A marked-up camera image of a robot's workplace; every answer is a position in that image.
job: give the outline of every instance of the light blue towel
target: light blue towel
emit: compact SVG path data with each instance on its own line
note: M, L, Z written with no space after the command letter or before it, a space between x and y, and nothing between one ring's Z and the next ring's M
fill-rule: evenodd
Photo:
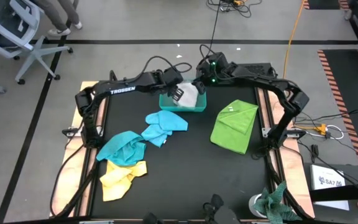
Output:
M161 147L172 131L187 131L188 128L184 119L170 111L149 114L146 123L150 126L144 130L142 137L157 147Z
M134 166L144 157L146 144L142 136L126 131L113 136L99 151L96 159L108 159L118 166Z

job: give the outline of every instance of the gray pants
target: gray pants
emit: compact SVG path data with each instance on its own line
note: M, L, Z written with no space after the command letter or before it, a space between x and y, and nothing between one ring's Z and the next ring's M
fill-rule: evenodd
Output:
M49 0L31 0L34 2L38 7L45 11L45 15L50 19L52 24L58 30L65 30L68 27L62 21L62 18L59 16L59 12L56 10L55 6L50 3ZM62 8L66 11L68 20L70 20L74 24L78 24L80 22L80 18L78 17L77 12L73 7L73 3L70 0L58 0Z

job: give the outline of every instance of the yellow towel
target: yellow towel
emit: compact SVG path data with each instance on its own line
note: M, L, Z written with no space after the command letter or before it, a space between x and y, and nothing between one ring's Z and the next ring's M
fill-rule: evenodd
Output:
M146 161L140 161L131 167L120 167L107 161L106 174L100 177L103 185L103 201L122 198L131 187L132 180L146 173Z

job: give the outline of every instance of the green microfiber cloth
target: green microfiber cloth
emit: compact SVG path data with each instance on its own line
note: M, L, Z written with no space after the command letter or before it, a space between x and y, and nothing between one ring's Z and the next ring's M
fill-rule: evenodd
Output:
M235 100L216 118L211 142L225 149L245 154L254 126L257 105Z

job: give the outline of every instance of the gray office chair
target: gray office chair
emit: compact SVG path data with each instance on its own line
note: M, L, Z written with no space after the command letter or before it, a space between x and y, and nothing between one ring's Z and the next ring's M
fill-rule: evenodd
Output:
M20 85L25 83L22 76L34 60L44 66L55 80L59 80L60 76L51 71L42 60L42 56L63 50L67 50L70 54L73 53L73 49L67 46L42 49L44 36L41 36L34 46L30 44L38 30L41 13L43 10L29 0L0 0L0 54L15 60L19 59L21 53L29 54L15 77L15 81ZM18 48L13 50L7 48L14 46Z

